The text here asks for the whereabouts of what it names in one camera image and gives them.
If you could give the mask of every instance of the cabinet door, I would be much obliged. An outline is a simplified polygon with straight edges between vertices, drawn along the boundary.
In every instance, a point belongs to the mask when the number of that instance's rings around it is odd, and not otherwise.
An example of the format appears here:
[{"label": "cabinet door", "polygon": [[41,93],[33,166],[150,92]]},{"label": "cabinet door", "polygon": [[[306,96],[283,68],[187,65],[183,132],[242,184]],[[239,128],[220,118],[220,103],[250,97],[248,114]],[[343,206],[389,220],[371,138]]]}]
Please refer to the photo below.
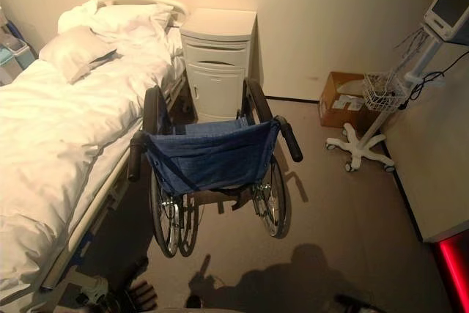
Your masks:
[{"label": "cabinet door", "polygon": [[191,94],[198,114],[232,118],[241,107],[244,69],[189,64]]}]

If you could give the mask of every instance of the white duvet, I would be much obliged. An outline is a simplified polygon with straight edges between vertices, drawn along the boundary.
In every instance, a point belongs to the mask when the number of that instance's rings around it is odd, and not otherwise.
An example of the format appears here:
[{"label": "white duvet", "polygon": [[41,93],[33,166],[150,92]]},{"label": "white duvet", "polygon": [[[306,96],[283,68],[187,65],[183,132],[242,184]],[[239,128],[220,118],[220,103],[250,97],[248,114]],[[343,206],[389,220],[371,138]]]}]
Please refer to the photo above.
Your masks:
[{"label": "white duvet", "polygon": [[171,63],[154,37],[75,84],[37,60],[0,88],[0,299],[27,288],[57,246],[102,148],[140,115]]}]

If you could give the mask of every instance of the brown cardboard box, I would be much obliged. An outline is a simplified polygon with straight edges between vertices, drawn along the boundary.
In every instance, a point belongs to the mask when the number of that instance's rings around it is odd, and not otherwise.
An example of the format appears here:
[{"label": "brown cardboard box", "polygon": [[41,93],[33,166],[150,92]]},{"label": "brown cardboard box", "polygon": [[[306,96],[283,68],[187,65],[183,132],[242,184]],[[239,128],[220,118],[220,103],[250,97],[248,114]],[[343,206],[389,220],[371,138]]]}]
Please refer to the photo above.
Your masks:
[{"label": "brown cardboard box", "polygon": [[351,82],[363,79],[363,75],[357,73],[329,74],[318,105],[321,126],[342,128],[349,122],[356,130],[364,132],[372,125],[379,112],[366,108],[361,84]]}]

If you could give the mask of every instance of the drawer handle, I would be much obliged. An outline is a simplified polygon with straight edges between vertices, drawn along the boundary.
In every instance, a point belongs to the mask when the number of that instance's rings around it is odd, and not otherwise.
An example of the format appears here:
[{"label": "drawer handle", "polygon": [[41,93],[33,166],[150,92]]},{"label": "drawer handle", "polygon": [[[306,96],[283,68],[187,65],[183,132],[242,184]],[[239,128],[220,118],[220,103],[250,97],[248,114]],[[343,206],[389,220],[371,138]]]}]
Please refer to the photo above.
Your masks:
[{"label": "drawer handle", "polygon": [[199,49],[211,49],[215,51],[242,51],[244,48],[226,48],[226,47],[215,47],[212,45],[194,45],[187,44],[188,47],[199,48]]},{"label": "drawer handle", "polygon": [[229,62],[218,62],[218,61],[216,61],[216,60],[201,60],[200,62],[203,63],[203,64],[214,64],[214,65],[223,65],[223,66],[226,66],[226,65],[234,66],[233,64],[230,64]]}]

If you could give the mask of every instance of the red light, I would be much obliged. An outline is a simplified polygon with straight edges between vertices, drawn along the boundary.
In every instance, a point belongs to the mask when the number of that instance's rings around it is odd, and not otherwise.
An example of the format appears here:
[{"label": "red light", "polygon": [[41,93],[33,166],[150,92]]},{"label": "red light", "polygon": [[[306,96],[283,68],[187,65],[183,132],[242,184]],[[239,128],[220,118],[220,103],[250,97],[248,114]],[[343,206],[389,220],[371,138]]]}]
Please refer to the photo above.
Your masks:
[{"label": "red light", "polygon": [[462,308],[464,312],[469,313],[469,283],[468,279],[465,278],[464,269],[458,262],[457,255],[454,253],[452,247],[445,242],[441,242],[440,249],[445,257],[454,285],[456,286]]}]

